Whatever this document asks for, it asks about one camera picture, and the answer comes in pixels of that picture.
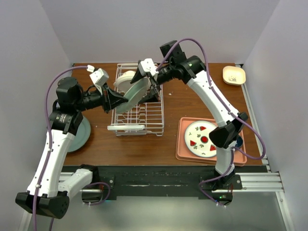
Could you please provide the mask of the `floral plate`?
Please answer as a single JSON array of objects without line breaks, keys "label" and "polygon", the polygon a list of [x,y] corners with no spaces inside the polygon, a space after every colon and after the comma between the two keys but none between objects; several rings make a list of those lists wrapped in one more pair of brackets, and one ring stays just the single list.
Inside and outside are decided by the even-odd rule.
[{"label": "floral plate", "polygon": [[124,97],[128,99],[128,101],[116,107],[116,113],[122,114],[131,110],[146,95],[147,90],[148,79],[142,78],[125,93]]}]

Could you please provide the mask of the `cream plate with blue swirl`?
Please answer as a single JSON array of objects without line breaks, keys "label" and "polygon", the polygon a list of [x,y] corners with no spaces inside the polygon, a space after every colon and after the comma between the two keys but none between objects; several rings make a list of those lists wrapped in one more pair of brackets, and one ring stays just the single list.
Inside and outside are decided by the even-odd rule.
[{"label": "cream plate with blue swirl", "polygon": [[124,92],[126,93],[131,85],[131,80],[133,79],[135,75],[135,71],[126,71],[124,74],[122,74],[120,77],[116,79],[114,82],[114,87],[118,89],[119,92]]}]

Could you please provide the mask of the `white wire dish rack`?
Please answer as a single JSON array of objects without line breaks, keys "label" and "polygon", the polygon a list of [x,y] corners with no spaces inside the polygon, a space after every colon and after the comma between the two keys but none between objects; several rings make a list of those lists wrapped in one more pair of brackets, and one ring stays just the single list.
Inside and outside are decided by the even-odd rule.
[{"label": "white wire dish rack", "polygon": [[164,98],[163,91],[158,94],[156,102],[135,105],[131,110],[118,114],[112,112],[109,131],[117,136],[154,134],[158,137],[164,133]]}]

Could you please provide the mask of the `plain teal green plate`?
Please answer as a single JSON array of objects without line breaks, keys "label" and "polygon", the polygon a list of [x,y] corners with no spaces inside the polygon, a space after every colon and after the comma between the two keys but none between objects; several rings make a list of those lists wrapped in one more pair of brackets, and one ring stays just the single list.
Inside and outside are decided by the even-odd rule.
[{"label": "plain teal green plate", "polygon": [[78,127],[76,136],[68,149],[68,153],[72,153],[81,149],[88,141],[90,134],[91,134],[90,122],[86,117],[83,117],[83,120]]}]

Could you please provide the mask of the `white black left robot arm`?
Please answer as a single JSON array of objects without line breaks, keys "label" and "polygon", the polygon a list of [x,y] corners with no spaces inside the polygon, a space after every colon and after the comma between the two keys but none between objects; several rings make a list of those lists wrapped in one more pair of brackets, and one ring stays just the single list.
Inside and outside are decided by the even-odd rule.
[{"label": "white black left robot arm", "polygon": [[56,95],[52,113],[47,117],[47,138],[37,171],[15,202],[33,215],[61,219],[81,189],[94,189],[101,180],[98,167],[82,164],[68,180],[59,182],[65,157],[83,120],[82,112],[100,106],[109,112],[128,100],[106,83],[94,91],[83,91],[74,77],[62,78]]}]

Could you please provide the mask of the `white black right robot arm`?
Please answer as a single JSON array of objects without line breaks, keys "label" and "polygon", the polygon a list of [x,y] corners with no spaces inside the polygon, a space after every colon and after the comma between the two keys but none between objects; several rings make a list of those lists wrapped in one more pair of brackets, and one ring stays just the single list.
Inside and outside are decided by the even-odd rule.
[{"label": "white black right robot arm", "polygon": [[214,183],[226,189],[235,175],[234,152],[238,149],[236,141],[246,125],[248,115],[234,108],[218,89],[209,74],[207,59],[201,60],[193,55],[186,57],[180,41],[173,40],[160,47],[163,60],[155,65],[151,58],[138,61],[138,67],[131,83],[145,77],[151,81],[151,90],[157,93],[160,86],[176,78],[191,88],[212,114],[217,128],[209,133],[217,151],[214,178],[202,184]]}]

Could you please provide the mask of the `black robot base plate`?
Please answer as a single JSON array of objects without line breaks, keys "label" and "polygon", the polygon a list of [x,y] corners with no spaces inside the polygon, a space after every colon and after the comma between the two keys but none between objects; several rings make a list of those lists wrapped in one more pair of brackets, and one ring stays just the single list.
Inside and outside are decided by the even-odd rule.
[{"label": "black robot base plate", "polygon": [[99,166],[100,180],[107,186],[82,190],[84,202],[116,200],[121,196],[197,197],[208,193],[218,201],[231,199],[231,190],[242,189],[238,174],[213,181],[213,166]]}]

